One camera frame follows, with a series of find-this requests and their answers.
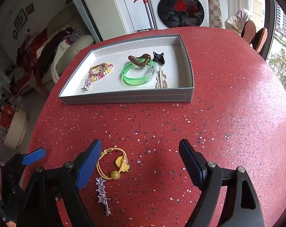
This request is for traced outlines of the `small silver brooch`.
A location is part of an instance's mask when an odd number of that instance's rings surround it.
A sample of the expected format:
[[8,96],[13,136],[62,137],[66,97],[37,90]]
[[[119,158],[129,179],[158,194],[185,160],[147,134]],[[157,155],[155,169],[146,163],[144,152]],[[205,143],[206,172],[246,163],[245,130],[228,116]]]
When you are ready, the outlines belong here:
[[91,79],[86,79],[84,86],[82,87],[82,90],[88,91],[91,86],[91,83],[92,83]]

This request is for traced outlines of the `green translucent bangle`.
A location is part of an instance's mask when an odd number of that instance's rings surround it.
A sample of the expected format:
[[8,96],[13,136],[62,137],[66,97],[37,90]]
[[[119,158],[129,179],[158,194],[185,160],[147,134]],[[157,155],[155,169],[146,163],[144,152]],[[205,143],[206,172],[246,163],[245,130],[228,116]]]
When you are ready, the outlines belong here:
[[142,77],[138,77],[138,78],[129,78],[127,77],[127,73],[137,67],[134,63],[132,63],[131,61],[128,62],[122,72],[121,72],[121,76],[122,79],[128,84],[128,85],[133,85],[133,86],[138,86],[138,85],[144,85],[148,82],[150,82],[153,79],[153,76],[156,72],[156,63],[153,60],[150,60],[150,62],[147,64],[147,66],[149,67],[149,70],[146,72],[146,74]]

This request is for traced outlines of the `beige hair clip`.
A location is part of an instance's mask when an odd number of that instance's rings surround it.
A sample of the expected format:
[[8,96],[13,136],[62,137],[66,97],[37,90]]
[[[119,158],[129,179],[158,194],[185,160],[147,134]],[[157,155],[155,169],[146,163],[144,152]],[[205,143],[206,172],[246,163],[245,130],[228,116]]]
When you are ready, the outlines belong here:
[[167,89],[168,85],[166,82],[166,75],[163,73],[163,69],[162,67],[159,67],[158,70],[158,75],[156,77],[156,84],[155,84],[155,88],[156,89]]

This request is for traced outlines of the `black claw hair clip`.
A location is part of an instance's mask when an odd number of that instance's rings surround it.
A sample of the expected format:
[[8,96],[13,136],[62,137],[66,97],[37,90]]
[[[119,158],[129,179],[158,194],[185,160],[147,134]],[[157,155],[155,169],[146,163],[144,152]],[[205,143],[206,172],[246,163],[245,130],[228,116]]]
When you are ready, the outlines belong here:
[[158,54],[156,52],[153,52],[153,61],[164,65],[165,64],[164,53],[162,52]]

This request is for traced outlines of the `grey jewelry tray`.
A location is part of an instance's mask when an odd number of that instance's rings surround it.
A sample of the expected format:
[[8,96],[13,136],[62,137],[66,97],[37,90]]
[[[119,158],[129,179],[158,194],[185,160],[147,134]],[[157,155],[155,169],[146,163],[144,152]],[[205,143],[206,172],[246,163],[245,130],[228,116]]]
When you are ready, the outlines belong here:
[[[165,64],[156,63],[153,79],[144,85],[128,85],[121,76],[128,57],[144,53],[164,53]],[[88,91],[82,90],[89,69],[110,63],[113,69],[100,80],[93,81]],[[166,75],[167,89],[156,89],[159,67]],[[135,67],[129,78],[142,77],[149,67]],[[89,51],[59,93],[66,105],[96,103],[189,103],[194,93],[193,71],[185,42],[179,34],[146,36],[113,43]]]

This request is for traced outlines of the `silver star hair clip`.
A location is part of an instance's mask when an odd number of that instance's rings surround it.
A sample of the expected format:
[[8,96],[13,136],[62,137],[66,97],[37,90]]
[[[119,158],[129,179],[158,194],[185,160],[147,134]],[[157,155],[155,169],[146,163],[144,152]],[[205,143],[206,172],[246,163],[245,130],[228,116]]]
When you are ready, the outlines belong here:
[[110,216],[112,213],[108,205],[109,199],[106,197],[105,180],[102,177],[96,178],[96,186],[96,192],[98,193],[98,202],[102,204],[103,214],[105,216]]

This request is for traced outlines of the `cream sofa with clothes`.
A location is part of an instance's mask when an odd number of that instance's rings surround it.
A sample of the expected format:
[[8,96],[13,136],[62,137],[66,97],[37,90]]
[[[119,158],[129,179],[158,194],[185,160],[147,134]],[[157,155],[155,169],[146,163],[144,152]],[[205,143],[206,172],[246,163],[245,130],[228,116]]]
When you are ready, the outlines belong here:
[[28,45],[23,42],[18,49],[16,64],[24,75],[11,82],[10,89],[17,93],[33,88],[50,92],[80,50],[94,43],[76,7],[64,8]]

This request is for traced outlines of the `brown chair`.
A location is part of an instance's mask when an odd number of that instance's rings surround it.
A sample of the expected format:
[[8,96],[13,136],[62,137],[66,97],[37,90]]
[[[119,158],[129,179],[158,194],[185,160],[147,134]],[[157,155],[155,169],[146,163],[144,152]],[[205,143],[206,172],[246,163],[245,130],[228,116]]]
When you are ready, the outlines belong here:
[[251,20],[248,20],[243,27],[241,37],[244,39],[248,44],[251,43],[252,39],[256,34],[256,26],[255,23]]
[[268,30],[266,28],[261,28],[252,39],[251,45],[257,53],[260,53],[261,49],[263,48],[263,45],[267,40],[267,36]]

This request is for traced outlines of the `white cabinet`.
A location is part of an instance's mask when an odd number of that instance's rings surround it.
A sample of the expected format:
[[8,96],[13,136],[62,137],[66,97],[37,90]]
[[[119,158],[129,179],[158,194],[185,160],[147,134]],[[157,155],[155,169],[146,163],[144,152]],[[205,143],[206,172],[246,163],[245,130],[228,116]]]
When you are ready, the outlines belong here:
[[142,0],[82,0],[97,42],[151,30]]

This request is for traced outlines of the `brown chair left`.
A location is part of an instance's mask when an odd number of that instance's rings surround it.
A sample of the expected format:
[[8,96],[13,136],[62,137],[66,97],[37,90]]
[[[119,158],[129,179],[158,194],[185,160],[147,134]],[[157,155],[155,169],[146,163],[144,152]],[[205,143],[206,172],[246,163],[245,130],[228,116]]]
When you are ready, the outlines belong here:
[[244,39],[248,44],[251,43],[252,39],[256,34],[256,26],[255,23],[251,20],[248,20],[243,27],[241,37]]

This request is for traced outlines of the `white bag on chair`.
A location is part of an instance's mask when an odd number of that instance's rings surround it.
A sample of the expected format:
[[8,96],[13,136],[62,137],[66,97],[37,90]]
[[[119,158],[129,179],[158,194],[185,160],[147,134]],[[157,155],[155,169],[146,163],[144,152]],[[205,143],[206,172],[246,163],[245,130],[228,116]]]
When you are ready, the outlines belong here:
[[227,18],[225,21],[225,29],[231,30],[236,34],[241,35],[245,23],[249,20],[251,20],[249,10],[245,8],[240,9],[235,15]]

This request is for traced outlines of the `checkered cloth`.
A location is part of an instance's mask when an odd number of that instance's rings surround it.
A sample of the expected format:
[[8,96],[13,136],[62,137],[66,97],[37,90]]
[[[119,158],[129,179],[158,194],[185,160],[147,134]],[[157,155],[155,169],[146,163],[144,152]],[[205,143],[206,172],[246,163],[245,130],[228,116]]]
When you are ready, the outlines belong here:
[[223,28],[220,0],[208,0],[209,3],[209,26]]

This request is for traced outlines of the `white washing machine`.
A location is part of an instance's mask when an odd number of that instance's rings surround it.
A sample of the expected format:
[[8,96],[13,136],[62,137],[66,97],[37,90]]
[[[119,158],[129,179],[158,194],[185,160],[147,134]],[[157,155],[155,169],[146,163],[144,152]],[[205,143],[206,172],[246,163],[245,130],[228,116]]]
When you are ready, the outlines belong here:
[[148,0],[157,30],[177,27],[208,27],[208,0]]

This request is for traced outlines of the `wall picture frames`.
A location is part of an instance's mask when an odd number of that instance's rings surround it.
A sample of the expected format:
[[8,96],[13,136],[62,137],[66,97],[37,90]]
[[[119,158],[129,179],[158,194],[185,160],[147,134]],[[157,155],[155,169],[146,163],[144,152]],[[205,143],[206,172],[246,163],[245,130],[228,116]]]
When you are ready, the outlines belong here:
[[18,38],[18,33],[21,31],[21,29],[23,28],[23,26],[25,25],[25,23],[28,20],[28,15],[30,15],[32,12],[34,12],[34,5],[33,3],[29,4],[25,10],[24,9],[20,9],[17,17],[14,20],[14,26],[15,29],[13,31],[13,38],[15,40],[17,40]]

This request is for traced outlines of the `red-handled mop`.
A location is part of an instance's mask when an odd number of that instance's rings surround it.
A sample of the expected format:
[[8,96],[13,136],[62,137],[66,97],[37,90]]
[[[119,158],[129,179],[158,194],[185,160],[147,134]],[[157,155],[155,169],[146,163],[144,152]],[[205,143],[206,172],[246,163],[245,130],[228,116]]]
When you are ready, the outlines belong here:
[[154,24],[152,15],[151,15],[149,1],[148,0],[134,0],[133,3],[136,3],[137,1],[142,1],[143,2],[144,6],[145,6],[147,17],[148,17],[148,21],[149,21],[149,24],[150,24],[150,30],[155,30],[155,24]]

